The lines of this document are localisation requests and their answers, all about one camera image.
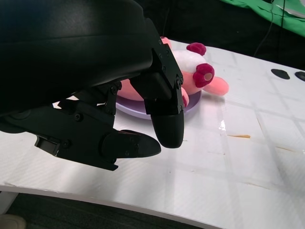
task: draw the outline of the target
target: green fabric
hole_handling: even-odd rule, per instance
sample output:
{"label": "green fabric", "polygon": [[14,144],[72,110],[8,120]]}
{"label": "green fabric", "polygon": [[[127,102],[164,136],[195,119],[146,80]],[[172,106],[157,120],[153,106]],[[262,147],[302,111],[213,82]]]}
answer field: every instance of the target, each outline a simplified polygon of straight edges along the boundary
{"label": "green fabric", "polygon": [[[221,0],[223,2],[252,9],[254,12],[262,16],[263,18],[271,21],[271,8],[272,5],[263,0]],[[274,24],[281,26],[283,10],[276,5],[283,6],[284,0],[274,0],[273,14]],[[305,14],[305,7],[301,4],[300,0],[286,0],[286,9],[295,10],[299,13]],[[305,37],[305,19],[295,17],[287,12],[284,13],[283,27],[287,30],[295,32]]]}

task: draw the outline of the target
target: plate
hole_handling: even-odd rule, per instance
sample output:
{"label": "plate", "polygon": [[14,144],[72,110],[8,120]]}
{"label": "plate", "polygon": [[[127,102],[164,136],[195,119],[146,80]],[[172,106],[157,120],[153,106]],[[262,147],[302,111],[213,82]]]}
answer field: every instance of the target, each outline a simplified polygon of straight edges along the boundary
{"label": "plate", "polygon": [[[188,106],[184,109],[184,115],[189,115],[190,113],[197,111],[201,99],[201,91],[190,95],[189,99],[190,102]],[[135,101],[117,96],[116,109],[134,117],[142,119],[151,119],[151,116],[146,114],[144,101]]]}

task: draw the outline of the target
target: dark floor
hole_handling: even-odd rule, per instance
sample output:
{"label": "dark floor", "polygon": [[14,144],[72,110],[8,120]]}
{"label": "dark floor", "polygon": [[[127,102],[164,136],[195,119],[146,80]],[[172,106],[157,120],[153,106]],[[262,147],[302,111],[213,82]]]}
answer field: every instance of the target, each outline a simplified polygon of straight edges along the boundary
{"label": "dark floor", "polygon": [[19,194],[7,214],[27,229],[198,229],[168,219],[97,204]]}

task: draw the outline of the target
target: black dot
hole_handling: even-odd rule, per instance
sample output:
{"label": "black dot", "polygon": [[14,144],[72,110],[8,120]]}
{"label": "black dot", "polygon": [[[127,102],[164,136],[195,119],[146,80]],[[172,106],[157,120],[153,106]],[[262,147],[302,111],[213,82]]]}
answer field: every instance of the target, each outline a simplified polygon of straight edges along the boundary
{"label": "black dot", "polygon": [[296,72],[296,73],[295,73],[295,76],[296,76],[297,78],[299,78],[300,80],[305,81],[305,72]]}
{"label": "black dot", "polygon": [[280,70],[280,69],[271,69],[271,72],[272,72],[274,75],[280,77],[281,79],[284,79],[284,80],[289,80],[289,79],[290,79],[288,73],[285,72],[284,70]]}

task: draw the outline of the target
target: stuffed animal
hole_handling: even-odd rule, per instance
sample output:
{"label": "stuffed animal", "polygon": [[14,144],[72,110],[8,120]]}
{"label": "stuffed animal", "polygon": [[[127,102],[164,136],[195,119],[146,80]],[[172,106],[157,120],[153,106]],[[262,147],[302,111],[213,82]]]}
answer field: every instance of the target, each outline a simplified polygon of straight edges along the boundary
{"label": "stuffed animal", "polygon": [[[162,41],[171,48],[169,39],[162,38]],[[172,52],[183,74],[182,96],[185,107],[189,103],[188,95],[202,89],[219,96],[228,92],[227,82],[214,76],[214,68],[203,57],[206,52],[206,47],[203,44],[192,43],[186,47],[186,50],[172,50]],[[122,81],[122,89],[118,91],[118,95],[131,100],[143,100],[131,86],[129,80]]]}

